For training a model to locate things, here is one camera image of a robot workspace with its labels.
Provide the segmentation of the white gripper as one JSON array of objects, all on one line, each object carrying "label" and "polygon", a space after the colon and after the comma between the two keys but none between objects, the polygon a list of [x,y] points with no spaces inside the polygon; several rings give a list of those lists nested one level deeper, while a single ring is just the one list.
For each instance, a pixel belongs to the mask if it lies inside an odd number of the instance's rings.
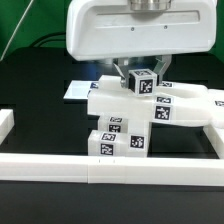
[{"label": "white gripper", "polygon": [[[208,51],[216,39],[217,0],[72,0],[67,14],[66,48],[79,60],[156,56],[158,80],[172,54]],[[114,66],[121,87],[129,87],[127,59]]]}]

